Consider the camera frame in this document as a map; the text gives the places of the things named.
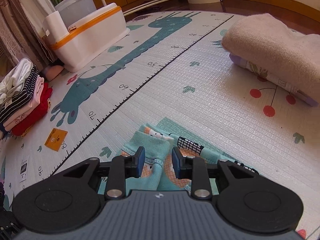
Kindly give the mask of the orange paper card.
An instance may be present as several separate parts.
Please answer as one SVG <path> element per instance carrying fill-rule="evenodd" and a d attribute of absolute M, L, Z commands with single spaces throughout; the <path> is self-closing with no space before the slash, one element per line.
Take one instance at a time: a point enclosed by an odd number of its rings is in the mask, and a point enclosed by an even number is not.
<path fill-rule="evenodd" d="M 49 149 L 58 152 L 67 133 L 67 131 L 61 129 L 52 129 L 44 145 Z"/>

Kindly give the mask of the teal lion print garment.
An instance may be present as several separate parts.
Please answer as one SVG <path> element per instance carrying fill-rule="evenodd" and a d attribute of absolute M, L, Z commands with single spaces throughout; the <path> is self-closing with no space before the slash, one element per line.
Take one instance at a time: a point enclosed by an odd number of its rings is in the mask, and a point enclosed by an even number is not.
<path fill-rule="evenodd" d="M 220 159 L 236 163 L 252 172 L 255 169 L 245 166 L 222 150 L 201 142 L 194 134 L 181 126 L 173 125 L 172 129 L 163 129 L 160 125 L 144 124 L 135 131 L 132 138 L 119 149 L 112 151 L 111 145 L 100 142 L 97 154 L 101 160 L 111 160 L 122 155 L 134 155 L 140 146 L 145 149 L 143 171 L 139 178 L 126 180 L 126 192 L 131 190 L 177 191 L 191 190 L 190 179 L 177 179 L 172 164 L 172 149 L 178 147 L 184 157 L 200 157 L 208 164 L 217 164 Z"/>

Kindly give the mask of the purple patterned folded cloth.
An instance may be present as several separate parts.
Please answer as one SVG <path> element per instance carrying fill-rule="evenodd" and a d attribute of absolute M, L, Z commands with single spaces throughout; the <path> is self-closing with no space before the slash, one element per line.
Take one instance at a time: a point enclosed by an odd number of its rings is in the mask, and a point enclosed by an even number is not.
<path fill-rule="evenodd" d="M 299 90 L 297 87 L 295 87 L 294 85 L 292 85 L 289 82 L 286 82 L 286 81 L 280 79 L 279 77 L 272 74 L 268 70 L 261 68 L 261 67 L 257 66 L 256 64 L 253 64 L 252 62 L 247 61 L 247 60 L 243 59 L 242 57 L 236 56 L 232 53 L 229 54 L 229 57 L 230 57 L 231 61 L 234 64 L 236 64 L 237 66 L 242 67 L 244 69 L 247 69 L 250 72 L 253 72 L 254 74 L 256 74 L 257 76 L 259 76 L 265 80 L 268 80 L 271 83 L 274 83 L 275 85 L 280 86 L 282 89 L 285 89 L 289 93 L 295 95 L 300 100 L 305 101 L 308 105 L 310 105 L 312 107 L 317 107 L 319 105 L 319 103 L 316 100 L 313 100 L 310 96 L 308 96 L 307 94 L 305 94 L 304 92 Z"/>

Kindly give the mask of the printed foam play mat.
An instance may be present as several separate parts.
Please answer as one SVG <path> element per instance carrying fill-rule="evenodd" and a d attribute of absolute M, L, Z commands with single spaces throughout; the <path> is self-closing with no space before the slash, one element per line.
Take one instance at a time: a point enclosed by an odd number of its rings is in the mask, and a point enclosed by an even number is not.
<path fill-rule="evenodd" d="M 56 77 L 48 113 L 25 136 L 1 140 L 4 207 L 22 189 L 100 158 L 100 142 L 114 152 L 144 124 L 176 124 L 295 191 L 304 204 L 297 229 L 318 239 L 319 108 L 233 64 L 221 40 L 239 19 L 189 11 L 140 16 L 82 70 Z M 58 152 L 44 145 L 54 128 L 68 132 Z"/>

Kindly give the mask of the beige folded towel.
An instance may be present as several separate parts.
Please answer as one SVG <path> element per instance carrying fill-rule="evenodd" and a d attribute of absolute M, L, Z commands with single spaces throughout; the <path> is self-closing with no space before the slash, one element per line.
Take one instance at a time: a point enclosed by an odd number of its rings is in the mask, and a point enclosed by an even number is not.
<path fill-rule="evenodd" d="M 221 45 L 319 102 L 319 35 L 295 33 L 270 14 L 259 14 L 235 22 Z"/>

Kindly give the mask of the white orange storage box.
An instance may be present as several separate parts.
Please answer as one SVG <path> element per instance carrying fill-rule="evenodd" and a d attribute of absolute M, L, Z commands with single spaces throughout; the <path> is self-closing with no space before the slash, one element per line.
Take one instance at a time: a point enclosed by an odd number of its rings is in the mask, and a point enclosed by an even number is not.
<path fill-rule="evenodd" d="M 71 73 L 84 68 L 129 32 L 121 7 L 111 3 L 66 27 L 58 11 L 48 15 L 43 30 L 50 47 Z"/>

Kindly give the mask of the stack of folded clothes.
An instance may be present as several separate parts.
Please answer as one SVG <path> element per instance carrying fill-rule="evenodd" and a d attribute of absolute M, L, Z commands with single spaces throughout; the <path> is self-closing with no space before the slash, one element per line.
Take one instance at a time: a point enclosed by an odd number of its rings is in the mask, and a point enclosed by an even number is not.
<path fill-rule="evenodd" d="M 21 59 L 1 81 L 1 137 L 35 114 L 42 102 L 48 109 L 52 92 L 37 67 L 28 58 Z"/>

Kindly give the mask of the grey plastic bucket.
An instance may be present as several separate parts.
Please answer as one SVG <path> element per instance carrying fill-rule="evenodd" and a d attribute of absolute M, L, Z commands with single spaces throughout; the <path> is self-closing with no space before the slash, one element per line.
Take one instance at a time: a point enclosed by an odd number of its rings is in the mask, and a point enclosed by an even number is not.
<path fill-rule="evenodd" d="M 60 13 L 60 16 L 66 25 L 71 24 L 96 11 L 93 0 L 63 0 L 55 6 L 55 10 Z"/>

